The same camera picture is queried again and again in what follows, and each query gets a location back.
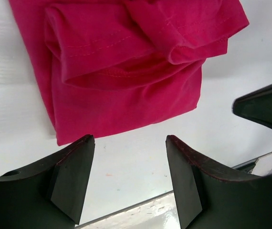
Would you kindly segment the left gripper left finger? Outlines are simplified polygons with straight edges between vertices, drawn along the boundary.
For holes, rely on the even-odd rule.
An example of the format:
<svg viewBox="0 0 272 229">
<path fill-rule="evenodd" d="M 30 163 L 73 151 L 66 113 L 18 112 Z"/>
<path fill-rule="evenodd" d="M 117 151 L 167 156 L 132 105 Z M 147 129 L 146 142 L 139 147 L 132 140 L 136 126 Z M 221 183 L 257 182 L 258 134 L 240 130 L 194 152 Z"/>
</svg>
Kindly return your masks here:
<svg viewBox="0 0 272 229">
<path fill-rule="evenodd" d="M 94 158 L 86 135 L 0 176 L 0 229 L 73 229 L 80 224 Z"/>
</svg>

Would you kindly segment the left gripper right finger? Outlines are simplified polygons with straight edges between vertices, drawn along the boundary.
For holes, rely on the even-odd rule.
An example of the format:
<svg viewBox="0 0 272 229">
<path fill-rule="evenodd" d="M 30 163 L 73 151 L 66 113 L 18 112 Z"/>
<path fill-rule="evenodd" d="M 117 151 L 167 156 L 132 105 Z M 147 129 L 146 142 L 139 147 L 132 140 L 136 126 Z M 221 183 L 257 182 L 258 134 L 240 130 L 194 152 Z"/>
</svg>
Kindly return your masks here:
<svg viewBox="0 0 272 229">
<path fill-rule="evenodd" d="M 272 174 L 233 169 L 174 135 L 166 149 L 181 228 L 272 229 Z"/>
</svg>

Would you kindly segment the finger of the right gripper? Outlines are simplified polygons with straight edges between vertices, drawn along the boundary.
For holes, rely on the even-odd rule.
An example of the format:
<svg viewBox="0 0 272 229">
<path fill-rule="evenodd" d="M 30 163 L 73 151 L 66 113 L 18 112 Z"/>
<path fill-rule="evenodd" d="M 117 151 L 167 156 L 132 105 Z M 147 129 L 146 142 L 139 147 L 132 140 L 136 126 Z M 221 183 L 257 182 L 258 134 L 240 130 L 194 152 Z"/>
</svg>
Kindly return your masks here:
<svg viewBox="0 0 272 229">
<path fill-rule="evenodd" d="M 272 84 L 237 98 L 232 105 L 232 112 L 272 129 Z"/>
</svg>

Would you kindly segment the magenta t-shirt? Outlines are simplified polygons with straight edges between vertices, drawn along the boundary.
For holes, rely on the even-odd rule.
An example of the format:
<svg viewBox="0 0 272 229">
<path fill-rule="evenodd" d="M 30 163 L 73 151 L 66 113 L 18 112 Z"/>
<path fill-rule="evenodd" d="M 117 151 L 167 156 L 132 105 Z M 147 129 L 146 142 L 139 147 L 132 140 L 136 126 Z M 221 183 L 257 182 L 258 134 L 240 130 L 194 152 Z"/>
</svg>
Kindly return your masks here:
<svg viewBox="0 0 272 229">
<path fill-rule="evenodd" d="M 202 65 L 249 25 L 238 0 L 11 0 L 58 145 L 197 107 Z"/>
</svg>

